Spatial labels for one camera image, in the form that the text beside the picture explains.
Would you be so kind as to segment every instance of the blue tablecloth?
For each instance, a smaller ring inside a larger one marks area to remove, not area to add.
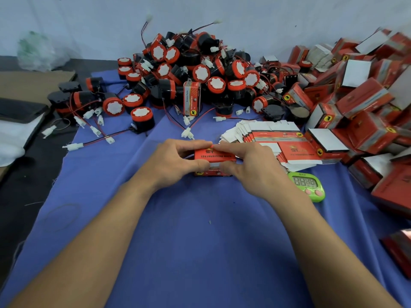
[[[116,71],[93,75],[117,80]],[[121,87],[114,84],[110,90]],[[154,109],[154,116],[157,125],[148,137],[127,132],[116,136],[112,145],[101,141],[67,154],[0,296],[0,308],[99,213],[158,143],[181,138],[182,130],[163,110]],[[217,142],[238,121],[216,123],[212,117],[207,114],[193,127],[196,139]],[[106,133],[131,122],[127,114],[104,118]],[[89,129],[79,129],[73,142],[95,138]],[[316,204],[322,216],[395,299],[411,307],[411,282],[378,241],[409,228],[409,222],[379,211],[342,164],[319,165],[307,172],[316,175],[326,191],[326,199]],[[249,195],[234,177],[190,175],[148,202],[106,307],[137,305],[313,306],[289,238],[269,204]]]

